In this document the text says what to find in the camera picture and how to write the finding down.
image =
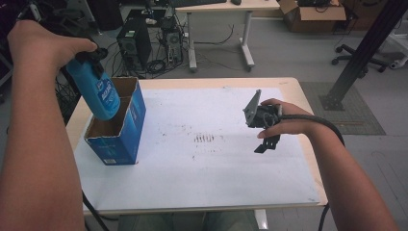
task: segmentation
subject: hand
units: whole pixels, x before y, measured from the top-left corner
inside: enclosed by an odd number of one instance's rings
[[[295,106],[295,104],[286,103],[278,99],[268,99],[261,103],[261,105],[282,105],[283,115],[310,115],[310,113],[304,111],[303,109]],[[259,139],[264,139],[267,137],[273,137],[281,134],[305,134],[308,135],[312,132],[315,126],[319,126],[318,123],[303,119],[291,119],[291,120],[281,120],[280,123],[262,131],[258,134]]]
[[[86,38],[57,36],[32,20],[17,21],[8,35],[14,68],[31,64],[56,68],[67,64],[76,53],[94,51]]]

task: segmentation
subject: floor mat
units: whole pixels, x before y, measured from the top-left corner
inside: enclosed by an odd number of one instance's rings
[[[333,85],[334,83],[300,83],[316,116],[334,123],[343,135],[386,135],[354,87],[350,88],[342,101],[344,111],[325,111],[320,104],[319,96],[326,95]]]

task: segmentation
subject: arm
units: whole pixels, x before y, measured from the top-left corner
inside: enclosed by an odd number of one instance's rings
[[[284,115],[309,115],[293,104],[276,99],[262,104],[282,104]],[[312,121],[283,120],[261,132],[258,138],[279,134],[304,134],[309,138],[339,230],[397,230],[375,186],[334,132]]]
[[[56,36],[34,21],[9,33],[12,118],[0,175],[0,230],[83,230],[78,170],[55,94],[55,76],[96,45]]]

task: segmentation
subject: blue cardboard box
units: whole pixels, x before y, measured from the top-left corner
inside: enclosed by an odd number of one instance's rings
[[[85,141],[107,166],[134,165],[146,107],[137,78],[112,78],[120,97],[117,114],[110,120],[92,118]]]

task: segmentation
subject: forearm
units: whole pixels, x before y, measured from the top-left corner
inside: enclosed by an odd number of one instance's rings
[[[368,176],[328,128],[307,134],[339,230],[396,230],[395,222]]]
[[[81,187],[55,95],[56,68],[28,66],[15,69],[13,75],[12,120],[0,181],[0,201],[5,204],[0,218],[8,218],[15,230],[27,230],[24,225],[33,224],[38,230],[80,230],[84,227]],[[46,202],[39,202],[44,197]],[[64,218],[76,222],[67,220],[58,227]]]

